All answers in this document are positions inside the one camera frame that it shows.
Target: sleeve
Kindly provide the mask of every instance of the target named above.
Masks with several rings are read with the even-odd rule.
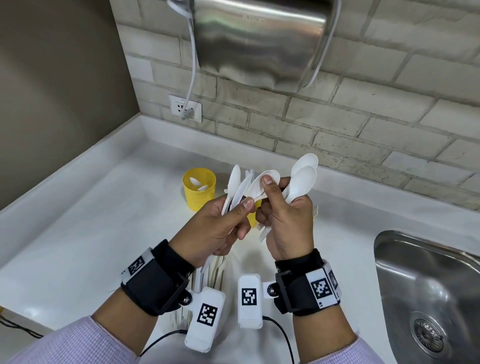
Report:
[[[384,362],[364,340],[358,338],[350,346],[309,364],[384,364]]]
[[[54,331],[11,358],[7,364],[137,364],[135,353],[84,317]]]

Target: sink basin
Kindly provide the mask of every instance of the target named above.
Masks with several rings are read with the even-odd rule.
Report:
[[[480,259],[397,231],[374,254],[398,364],[480,363]]]

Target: yellow utensil holder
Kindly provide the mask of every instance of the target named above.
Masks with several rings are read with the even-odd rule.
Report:
[[[195,186],[190,177],[199,181],[202,186],[208,184],[205,191],[197,191],[199,187]],[[215,174],[207,168],[194,168],[183,175],[183,189],[187,198],[187,205],[193,212],[200,210],[208,201],[215,198]]]
[[[261,205],[262,205],[262,200],[259,200],[259,201],[255,202],[255,207],[256,208],[259,208]],[[258,225],[258,221],[255,220],[255,213],[254,212],[252,212],[251,214],[248,214],[247,218],[248,218],[248,221],[250,222],[250,226],[252,228],[254,228],[255,226]]]

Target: wall socket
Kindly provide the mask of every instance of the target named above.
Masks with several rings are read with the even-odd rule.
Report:
[[[185,99],[173,95],[169,95],[168,98],[170,99],[170,111],[173,115],[180,116]],[[202,104],[200,102],[190,100],[188,102],[187,109],[193,109],[195,114],[194,117],[190,120],[193,120],[195,122],[202,122]]]

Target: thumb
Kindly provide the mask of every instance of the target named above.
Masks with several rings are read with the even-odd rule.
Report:
[[[269,175],[262,177],[262,184],[265,190],[265,194],[272,205],[273,210],[278,210],[287,205],[285,199],[283,198],[282,191],[278,184],[273,180]]]
[[[254,211],[255,202],[253,198],[247,197],[240,202],[233,210],[226,213],[220,218],[220,223],[225,230],[232,230],[235,226],[241,223],[241,221],[251,212]]]

